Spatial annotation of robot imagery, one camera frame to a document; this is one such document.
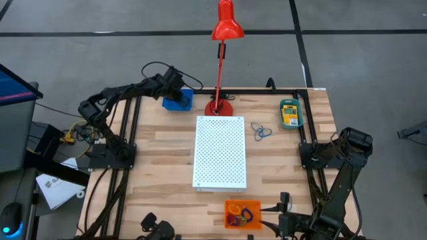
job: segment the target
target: lamp shade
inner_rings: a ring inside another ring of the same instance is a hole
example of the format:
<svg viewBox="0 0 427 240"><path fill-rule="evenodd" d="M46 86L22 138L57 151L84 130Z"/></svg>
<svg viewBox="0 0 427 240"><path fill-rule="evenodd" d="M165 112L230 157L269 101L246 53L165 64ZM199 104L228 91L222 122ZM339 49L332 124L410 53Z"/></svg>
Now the lamp shade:
<svg viewBox="0 0 427 240"><path fill-rule="evenodd" d="M244 37L242 27L234 20L232 0L220 0L218 3L219 21L212 31L212 40L226 40Z"/></svg>

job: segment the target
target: computer monitor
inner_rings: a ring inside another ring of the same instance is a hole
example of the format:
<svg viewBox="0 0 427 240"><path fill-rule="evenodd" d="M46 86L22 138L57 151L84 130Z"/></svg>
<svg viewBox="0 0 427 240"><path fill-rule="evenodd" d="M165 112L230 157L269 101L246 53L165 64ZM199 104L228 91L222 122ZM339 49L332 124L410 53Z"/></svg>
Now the computer monitor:
<svg viewBox="0 0 427 240"><path fill-rule="evenodd" d="M0 106L40 99L43 94L0 64Z"/></svg>

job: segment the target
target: red desk lamp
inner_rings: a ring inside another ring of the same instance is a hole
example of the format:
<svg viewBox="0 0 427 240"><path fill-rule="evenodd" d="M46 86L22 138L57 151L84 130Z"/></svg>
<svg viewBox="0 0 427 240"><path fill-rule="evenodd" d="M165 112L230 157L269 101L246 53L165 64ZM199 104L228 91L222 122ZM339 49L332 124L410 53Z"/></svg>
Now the red desk lamp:
<svg viewBox="0 0 427 240"><path fill-rule="evenodd" d="M234 10L232 0L220 0L218 3L219 22L212 31L212 40L221 40L220 45L220 64L218 68L218 82L216 85L215 101L207 103L205 115L207 116L232 116L233 107L225 99L220 99L220 85L222 72L222 59L224 58L224 41L226 39L236 39L244 37L242 27L234 20Z"/></svg>

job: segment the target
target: white paper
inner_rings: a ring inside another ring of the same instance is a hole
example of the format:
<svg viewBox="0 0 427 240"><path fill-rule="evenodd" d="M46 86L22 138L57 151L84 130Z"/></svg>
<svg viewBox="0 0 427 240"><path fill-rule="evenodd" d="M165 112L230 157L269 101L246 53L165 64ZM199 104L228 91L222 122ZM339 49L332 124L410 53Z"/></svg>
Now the white paper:
<svg viewBox="0 0 427 240"><path fill-rule="evenodd" d="M61 163L70 168L77 169L75 158L70 158ZM85 189L84 186L60 180L47 174L36 177L37 184L43 192L50 209L56 209L70 200L78 192Z"/></svg>

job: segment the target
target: wooden table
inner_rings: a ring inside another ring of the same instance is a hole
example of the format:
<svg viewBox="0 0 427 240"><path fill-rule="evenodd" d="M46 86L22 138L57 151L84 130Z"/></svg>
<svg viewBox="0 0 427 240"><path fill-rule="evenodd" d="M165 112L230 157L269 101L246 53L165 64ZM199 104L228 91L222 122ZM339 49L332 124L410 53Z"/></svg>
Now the wooden table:
<svg viewBox="0 0 427 240"><path fill-rule="evenodd" d="M336 131L328 94L324 89L308 89L308 93L318 141L328 142ZM190 112L169 112L161 106L161 101L143 97L135 138L137 158L135 167L130 171L119 238L135 239L142 235L141 220L153 212L159 221L169 221L175 228L175 234L182 235L184 239L247 239L248 234L253 234L256 239L275 239L273 231L267 227L260 231L225 229L224 200L258 199L262 207L272 207L279 201L281 191L290 193L291 211L311 215L307 175L301 167L298 151L299 132L284 130L279 123L278 105L280 100L286 98L292 96L236 95L236 99L230 101L234 115L245 117L248 189L245 193L204 193L196 192L191 185L196 116L204 115L209 95L195 95ZM123 108L124 101L119 104L112 125L116 133L121 125ZM304 119L307 139L310 139L305 111ZM262 141L255 141L251 122L271 128L273 134ZM88 193L92 191L101 172L96 170L91 174ZM325 170L328 187L332 185L337 172ZM111 171L104 175L93 196L89 225L105 205L110 175ZM88 195L79 221L81 228ZM351 195L346 203L346 211L346 223L355 231L358 218ZM115 209L107 234L113 232L114 218ZM277 223L278 214L262 213L262 219Z"/></svg>

